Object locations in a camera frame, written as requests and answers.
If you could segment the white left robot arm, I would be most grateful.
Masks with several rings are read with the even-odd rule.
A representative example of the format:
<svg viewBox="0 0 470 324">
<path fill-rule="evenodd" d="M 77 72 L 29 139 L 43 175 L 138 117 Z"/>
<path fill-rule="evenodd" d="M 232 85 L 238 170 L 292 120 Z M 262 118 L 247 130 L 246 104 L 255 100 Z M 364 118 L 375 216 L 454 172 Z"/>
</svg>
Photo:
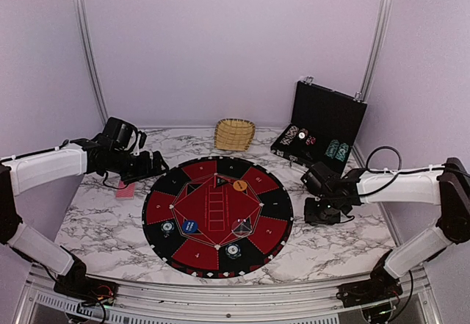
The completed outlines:
<svg viewBox="0 0 470 324">
<path fill-rule="evenodd" d="M 87 298 L 93 283 L 84 262 L 28 225 L 16 198 L 37 187 L 96 173 L 119 175 L 129 185 L 169 169 L 159 151 L 146 151 L 147 135 L 135 125 L 111 117 L 93 138 L 66 140 L 53 148 L 1 159 L 1 243 L 64 278 L 65 288 Z"/>
</svg>

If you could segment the orange big blind button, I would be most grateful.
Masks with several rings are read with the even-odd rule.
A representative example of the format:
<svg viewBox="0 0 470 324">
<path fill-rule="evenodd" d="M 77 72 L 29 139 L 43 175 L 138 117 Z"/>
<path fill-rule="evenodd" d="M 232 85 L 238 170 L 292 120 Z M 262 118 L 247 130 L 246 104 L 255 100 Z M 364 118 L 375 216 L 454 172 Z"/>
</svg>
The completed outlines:
<svg viewBox="0 0 470 324">
<path fill-rule="evenodd" d="M 247 189 L 247 182 L 244 180 L 236 180 L 233 183 L 233 187 L 236 191 L 243 192 Z"/>
</svg>

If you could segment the blue small blind button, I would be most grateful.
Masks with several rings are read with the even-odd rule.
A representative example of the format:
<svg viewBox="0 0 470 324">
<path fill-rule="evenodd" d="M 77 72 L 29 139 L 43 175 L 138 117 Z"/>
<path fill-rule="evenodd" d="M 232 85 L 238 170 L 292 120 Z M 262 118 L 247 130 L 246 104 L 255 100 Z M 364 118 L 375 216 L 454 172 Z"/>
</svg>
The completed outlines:
<svg viewBox="0 0 470 324">
<path fill-rule="evenodd" d="M 185 234 L 195 234 L 198 232 L 198 223 L 195 220 L 185 220 L 181 229 Z"/>
</svg>

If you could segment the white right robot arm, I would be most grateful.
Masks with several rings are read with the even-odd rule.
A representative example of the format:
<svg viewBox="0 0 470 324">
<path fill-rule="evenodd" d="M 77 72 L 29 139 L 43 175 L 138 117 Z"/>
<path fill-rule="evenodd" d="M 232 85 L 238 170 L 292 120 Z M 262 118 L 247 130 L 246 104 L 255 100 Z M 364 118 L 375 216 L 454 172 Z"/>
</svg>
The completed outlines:
<svg viewBox="0 0 470 324">
<path fill-rule="evenodd" d="M 469 172 L 456 157 L 440 165 L 399 170 L 354 168 L 337 174 L 323 163 L 312 165 L 302 176 L 311 197 L 305 200 L 304 220 L 330 224 L 338 214 L 355 206 L 430 206 L 435 213 L 427 228 L 385 255 L 380 271 L 364 284 L 370 300 L 380 300 L 392 288 L 392 278 L 451 245 L 469 241 Z"/>
</svg>

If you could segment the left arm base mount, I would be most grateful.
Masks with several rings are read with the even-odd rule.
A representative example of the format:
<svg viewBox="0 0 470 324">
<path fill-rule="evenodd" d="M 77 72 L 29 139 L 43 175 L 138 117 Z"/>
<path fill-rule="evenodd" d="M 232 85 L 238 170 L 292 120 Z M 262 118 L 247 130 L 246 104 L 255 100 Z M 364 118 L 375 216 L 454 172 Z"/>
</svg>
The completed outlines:
<svg viewBox="0 0 470 324">
<path fill-rule="evenodd" d="M 112 281 L 86 278 L 83 281 L 73 283 L 61 278 L 55 281 L 54 291 L 79 299 L 80 309 L 96 308 L 98 318 L 105 321 L 109 318 L 106 305 L 112 305 L 118 291 L 118 285 Z"/>
</svg>

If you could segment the black triangular all-in marker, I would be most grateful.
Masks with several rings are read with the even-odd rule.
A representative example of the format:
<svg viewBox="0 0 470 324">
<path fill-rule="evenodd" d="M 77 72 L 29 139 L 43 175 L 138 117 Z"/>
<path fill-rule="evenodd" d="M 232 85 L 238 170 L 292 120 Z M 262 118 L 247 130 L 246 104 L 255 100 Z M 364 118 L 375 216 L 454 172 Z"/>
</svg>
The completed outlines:
<svg viewBox="0 0 470 324">
<path fill-rule="evenodd" d="M 214 188 L 221 187 L 224 184 L 228 184 L 228 183 L 229 181 L 227 179 L 224 179 L 223 177 L 220 177 L 220 176 L 214 177 Z"/>
</svg>

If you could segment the clear round dealer button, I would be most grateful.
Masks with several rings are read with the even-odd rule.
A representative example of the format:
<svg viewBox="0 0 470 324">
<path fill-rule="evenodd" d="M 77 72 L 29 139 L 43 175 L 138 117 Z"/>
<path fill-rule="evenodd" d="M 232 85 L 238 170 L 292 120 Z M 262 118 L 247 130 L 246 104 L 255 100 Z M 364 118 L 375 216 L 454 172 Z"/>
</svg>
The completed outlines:
<svg viewBox="0 0 470 324">
<path fill-rule="evenodd" d="M 231 226 L 231 232 L 236 237 L 246 237 L 252 234 L 253 226 L 250 218 L 240 218 L 236 219 Z"/>
</svg>

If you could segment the green blue chip stack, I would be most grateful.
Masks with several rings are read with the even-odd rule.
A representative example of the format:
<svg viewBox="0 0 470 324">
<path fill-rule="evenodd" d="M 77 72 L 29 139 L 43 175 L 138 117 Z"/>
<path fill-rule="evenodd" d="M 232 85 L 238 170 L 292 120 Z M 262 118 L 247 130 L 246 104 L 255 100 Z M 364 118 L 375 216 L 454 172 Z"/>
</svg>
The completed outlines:
<svg viewBox="0 0 470 324">
<path fill-rule="evenodd" d="M 161 231 L 164 237 L 169 237 L 175 230 L 173 221 L 165 221 L 161 224 Z"/>
<path fill-rule="evenodd" d="M 229 259 L 237 259 L 242 255 L 241 247 L 236 243 L 228 244 L 225 247 L 225 255 Z"/>
</svg>

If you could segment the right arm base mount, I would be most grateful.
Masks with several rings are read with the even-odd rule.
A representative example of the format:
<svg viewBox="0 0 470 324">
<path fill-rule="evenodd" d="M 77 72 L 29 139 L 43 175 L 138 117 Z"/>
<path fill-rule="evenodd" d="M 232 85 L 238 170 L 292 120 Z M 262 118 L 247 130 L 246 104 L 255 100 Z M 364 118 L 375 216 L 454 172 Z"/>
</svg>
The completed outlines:
<svg viewBox="0 0 470 324">
<path fill-rule="evenodd" d="M 391 300 L 397 299 L 399 303 L 402 293 L 400 284 L 393 283 L 386 287 L 369 279 L 340 285 L 336 298 L 344 308 L 361 306 L 362 316 L 367 323 L 386 323 L 397 307 Z"/>
</svg>

